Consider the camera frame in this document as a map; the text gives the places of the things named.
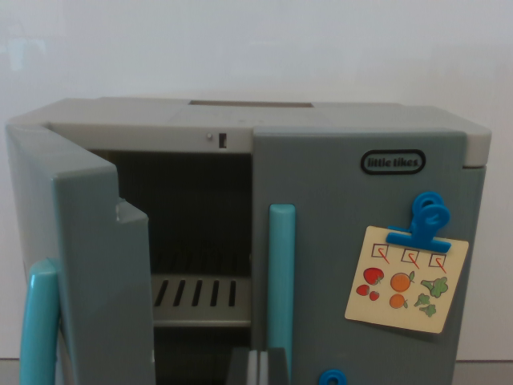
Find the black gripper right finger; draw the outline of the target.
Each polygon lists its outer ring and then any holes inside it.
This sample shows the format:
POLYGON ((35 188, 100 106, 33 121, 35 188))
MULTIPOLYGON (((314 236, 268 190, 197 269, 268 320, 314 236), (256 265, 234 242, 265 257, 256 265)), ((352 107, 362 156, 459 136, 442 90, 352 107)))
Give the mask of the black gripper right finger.
POLYGON ((261 351, 259 385, 289 385, 289 369, 283 347, 261 351))

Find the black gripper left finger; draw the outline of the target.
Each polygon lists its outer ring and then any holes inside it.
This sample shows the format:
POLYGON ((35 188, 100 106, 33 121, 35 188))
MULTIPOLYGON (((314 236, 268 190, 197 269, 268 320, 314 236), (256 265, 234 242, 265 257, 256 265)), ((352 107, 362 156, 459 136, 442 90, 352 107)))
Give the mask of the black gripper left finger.
POLYGON ((227 385, 257 385, 259 352, 247 347, 232 350, 228 367, 227 385))

